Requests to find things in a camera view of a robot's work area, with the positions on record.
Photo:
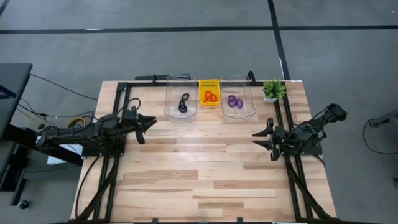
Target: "gray floor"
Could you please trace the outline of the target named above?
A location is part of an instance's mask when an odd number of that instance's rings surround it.
[[[398,24],[395,0],[274,0],[280,26]],[[11,0],[0,29],[93,29],[180,26],[269,26],[267,1],[252,0]],[[326,171],[338,216],[344,220],[395,223],[398,219],[398,156],[368,151],[364,122],[398,105],[398,30],[285,31],[281,33],[291,79],[304,81],[312,113],[339,103],[348,119],[326,127]],[[141,34],[0,35],[0,62],[30,62],[32,73],[97,97],[103,80],[132,80],[153,73],[191,73],[218,78],[253,70],[280,78],[272,31]],[[37,111],[77,114],[95,102],[32,77],[23,96]],[[35,127],[20,113],[15,125]],[[54,120],[65,125],[63,119]],[[398,151],[389,127],[369,129],[370,145]],[[29,170],[45,167],[33,154]],[[28,174],[28,210],[0,194],[0,223],[67,220],[79,168]]]

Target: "wooden table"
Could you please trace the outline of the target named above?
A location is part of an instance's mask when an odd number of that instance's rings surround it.
[[[97,117],[112,113],[117,83],[103,82]],[[294,122],[311,119],[303,83],[286,82],[286,87]],[[111,221],[150,222],[158,218],[160,222],[234,222],[236,217],[253,222],[294,220],[284,158],[272,162],[270,152],[251,142],[251,135],[266,127],[268,117],[277,122],[275,106],[263,102],[261,90],[251,88],[257,113],[248,124],[225,124],[221,105],[205,107],[199,103],[194,122],[171,123],[163,113],[165,87],[132,88],[130,98],[142,101],[139,112],[156,116],[158,122],[146,132],[145,145],[137,143],[134,133],[127,136]],[[287,126],[283,103],[280,107]],[[84,161],[79,185],[94,159]],[[335,216],[323,164],[313,156],[302,156],[302,160],[309,191],[327,213]],[[79,212],[97,191],[101,166],[102,158],[88,174]],[[299,190],[298,197],[305,217]],[[107,198],[105,193],[100,218],[104,217]]]

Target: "green plant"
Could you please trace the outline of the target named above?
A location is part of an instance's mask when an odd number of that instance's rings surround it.
[[[286,94],[286,87],[280,81],[265,81],[264,89],[262,90],[266,98],[282,98]]]

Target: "transparent container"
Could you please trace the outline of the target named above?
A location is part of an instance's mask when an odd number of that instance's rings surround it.
[[[256,114],[247,75],[223,76],[220,78],[220,88],[223,119],[226,123],[248,122]]]
[[[171,122],[192,122],[195,120],[197,113],[197,93],[198,83],[193,75],[169,75],[166,78],[166,100],[164,106],[164,115],[168,117]],[[181,112],[178,109],[182,95],[189,94],[185,105],[186,112]]]

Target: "yellow plastic basket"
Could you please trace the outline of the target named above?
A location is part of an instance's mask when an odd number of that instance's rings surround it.
[[[215,102],[206,101],[205,93],[211,91],[215,94],[217,100]],[[199,80],[199,102],[203,106],[216,106],[220,103],[220,81],[219,80]]]

